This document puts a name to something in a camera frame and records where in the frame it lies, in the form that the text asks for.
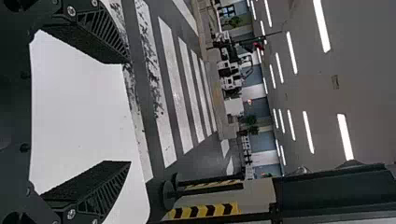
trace white road stripe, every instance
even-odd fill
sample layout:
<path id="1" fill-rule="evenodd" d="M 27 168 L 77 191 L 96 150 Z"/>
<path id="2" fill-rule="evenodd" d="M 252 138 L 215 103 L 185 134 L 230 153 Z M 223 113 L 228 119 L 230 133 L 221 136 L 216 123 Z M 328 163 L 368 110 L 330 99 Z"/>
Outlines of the white road stripe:
<path id="1" fill-rule="evenodd" d="M 160 136 L 165 168 L 177 160 L 175 144 L 169 121 L 168 108 L 163 92 L 163 81 L 158 54 L 155 46 L 154 33 L 152 31 L 149 6 L 142 0 L 134 0 L 136 4 L 139 30 L 142 35 L 142 45 L 146 56 L 146 67 L 150 78 L 150 89 L 154 98 L 155 113 L 157 116 L 157 128 Z"/>
<path id="2" fill-rule="evenodd" d="M 191 57 L 192 57 L 192 62 L 194 64 L 195 79 L 197 80 L 199 99 L 201 100 L 201 105 L 202 105 L 202 112 L 204 113 L 204 122 L 205 122 L 205 127 L 206 127 L 206 133 L 207 133 L 207 136 L 209 136 L 210 134 L 212 134 L 212 130 L 210 129 L 209 114 L 207 113 L 207 104 L 206 104 L 206 100 L 205 100 L 204 85 L 202 84 L 201 72 L 199 70 L 198 57 L 193 50 L 191 51 Z"/>
<path id="3" fill-rule="evenodd" d="M 140 162 L 142 164 L 143 177 L 145 182 L 152 179 L 151 161 L 149 159 L 149 147 L 146 140 L 145 128 L 143 125 L 142 111 L 138 102 L 138 96 L 134 90 L 136 88 L 136 81 L 134 79 L 133 68 L 124 69 L 123 71 L 125 86 L 128 92 L 128 100 L 131 107 L 132 120 L 134 121 L 134 135 L 136 136 L 137 149 L 139 151 Z"/>
<path id="4" fill-rule="evenodd" d="M 175 3 L 177 9 L 180 11 L 181 15 L 183 15 L 184 19 L 186 19 L 192 30 L 198 35 L 197 22 L 192 16 L 189 8 L 186 6 L 186 3 L 183 0 L 173 0 L 173 2 Z"/>
<path id="5" fill-rule="evenodd" d="M 181 58 L 183 61 L 184 66 L 184 73 L 186 75 L 187 87 L 189 89 L 189 96 L 191 102 L 191 110 L 192 110 L 192 117 L 194 119 L 194 126 L 195 131 L 197 133 L 198 142 L 201 143 L 204 141 L 204 131 L 202 128 L 200 111 L 198 107 L 197 97 L 196 97 L 196 90 L 194 86 L 194 81 L 192 79 L 192 71 L 191 71 L 191 64 L 190 64 L 190 57 L 189 52 L 187 50 L 187 45 L 184 43 L 182 39 L 178 39 L 178 43 L 180 45 L 180 52 Z"/>
<path id="6" fill-rule="evenodd" d="M 180 73 L 178 72 L 175 43 L 172 30 L 160 19 L 161 35 L 163 36 L 163 51 L 165 52 L 166 64 L 168 66 L 169 79 L 171 81 L 172 95 L 177 114 L 178 130 L 180 131 L 183 152 L 189 152 L 193 145 L 189 119 L 187 117 L 186 104 L 184 102 L 183 89 L 181 87 Z"/>
<path id="7" fill-rule="evenodd" d="M 204 83 L 205 83 L 205 87 L 206 87 L 206 97 L 207 97 L 207 101 L 209 102 L 209 111 L 210 111 L 210 118 L 212 119 L 212 128 L 213 128 L 213 132 L 215 132 L 218 130 L 218 128 L 216 126 L 215 114 L 213 112 L 212 90 L 210 89 L 210 87 L 207 83 L 207 76 L 206 76 L 206 69 L 205 69 L 204 61 L 202 59 L 200 59 L 200 61 L 201 61 L 201 68 L 202 68 L 202 72 L 203 72 L 203 76 L 204 76 Z"/>

